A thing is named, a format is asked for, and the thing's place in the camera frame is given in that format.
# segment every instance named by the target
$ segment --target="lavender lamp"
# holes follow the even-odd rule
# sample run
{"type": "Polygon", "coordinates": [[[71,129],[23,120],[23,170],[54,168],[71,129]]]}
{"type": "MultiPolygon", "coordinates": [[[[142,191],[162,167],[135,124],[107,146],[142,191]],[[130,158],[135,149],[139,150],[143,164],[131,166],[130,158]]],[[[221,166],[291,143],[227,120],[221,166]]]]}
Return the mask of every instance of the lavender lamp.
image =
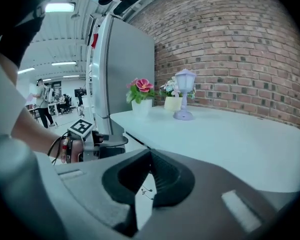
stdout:
{"type": "Polygon", "coordinates": [[[196,74],[184,69],[179,73],[176,73],[175,78],[179,91],[182,93],[182,104],[181,110],[176,111],[173,117],[178,120],[193,120],[194,116],[187,111],[187,96],[194,88],[196,74]]]}

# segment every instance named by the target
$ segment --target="silver refrigerator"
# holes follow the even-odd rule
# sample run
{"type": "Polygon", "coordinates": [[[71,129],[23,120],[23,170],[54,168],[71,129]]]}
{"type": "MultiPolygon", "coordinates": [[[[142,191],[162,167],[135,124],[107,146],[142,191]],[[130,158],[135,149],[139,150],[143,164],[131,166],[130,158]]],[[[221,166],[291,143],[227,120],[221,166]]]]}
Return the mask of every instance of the silver refrigerator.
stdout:
{"type": "Polygon", "coordinates": [[[99,30],[92,57],[92,98],[97,130],[120,135],[124,130],[110,119],[132,110],[126,102],[127,84],[135,78],[155,80],[155,41],[134,26],[108,14],[99,30]]]}

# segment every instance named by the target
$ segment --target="ceiling light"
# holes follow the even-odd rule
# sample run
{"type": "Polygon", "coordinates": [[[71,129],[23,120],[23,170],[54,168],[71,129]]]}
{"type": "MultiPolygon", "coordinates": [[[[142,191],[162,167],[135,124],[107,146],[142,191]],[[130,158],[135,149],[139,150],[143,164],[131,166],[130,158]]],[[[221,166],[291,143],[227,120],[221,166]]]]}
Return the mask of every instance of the ceiling light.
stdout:
{"type": "Polygon", "coordinates": [[[76,64],[77,63],[75,61],[51,63],[52,66],[76,65],[76,64]]]}
{"type": "Polygon", "coordinates": [[[46,13],[54,13],[54,12],[73,13],[74,10],[75,10],[75,4],[69,2],[52,2],[52,3],[48,3],[45,7],[46,13]]]}
{"type": "Polygon", "coordinates": [[[64,78],[77,78],[79,75],[65,75],[64,78]]]}
{"type": "Polygon", "coordinates": [[[27,68],[27,69],[24,69],[24,70],[20,70],[20,71],[18,71],[18,74],[26,73],[26,72],[31,71],[31,70],[35,70],[35,68],[30,67],[30,68],[27,68]]]}

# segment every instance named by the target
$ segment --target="desk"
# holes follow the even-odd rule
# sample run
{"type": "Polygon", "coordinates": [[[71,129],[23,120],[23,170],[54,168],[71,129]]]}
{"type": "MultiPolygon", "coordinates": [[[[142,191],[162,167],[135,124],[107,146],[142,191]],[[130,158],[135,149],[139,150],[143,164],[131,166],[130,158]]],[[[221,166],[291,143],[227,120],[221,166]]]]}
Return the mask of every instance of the desk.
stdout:
{"type": "Polygon", "coordinates": [[[146,146],[223,167],[260,191],[300,191],[300,130],[284,123],[224,110],[188,106],[195,120],[152,107],[110,118],[146,146]]]}
{"type": "Polygon", "coordinates": [[[31,108],[31,109],[28,109],[28,111],[32,114],[32,116],[34,117],[34,119],[39,123],[39,120],[38,120],[37,115],[36,115],[36,110],[37,109],[38,109],[38,107],[31,108]]]}
{"type": "Polygon", "coordinates": [[[59,116],[58,109],[57,109],[58,104],[65,104],[65,102],[54,102],[54,103],[48,104],[48,106],[54,106],[54,111],[55,111],[56,116],[59,116]]]}

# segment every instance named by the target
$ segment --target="dark hair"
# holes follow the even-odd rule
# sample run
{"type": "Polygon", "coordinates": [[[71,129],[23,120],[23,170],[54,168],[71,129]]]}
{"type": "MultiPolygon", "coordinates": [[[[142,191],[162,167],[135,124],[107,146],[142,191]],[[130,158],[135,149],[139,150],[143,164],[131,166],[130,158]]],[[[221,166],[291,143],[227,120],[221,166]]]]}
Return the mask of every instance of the dark hair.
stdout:
{"type": "Polygon", "coordinates": [[[38,86],[39,82],[44,82],[44,81],[42,80],[42,78],[40,78],[38,81],[36,81],[36,86],[38,86]]]}

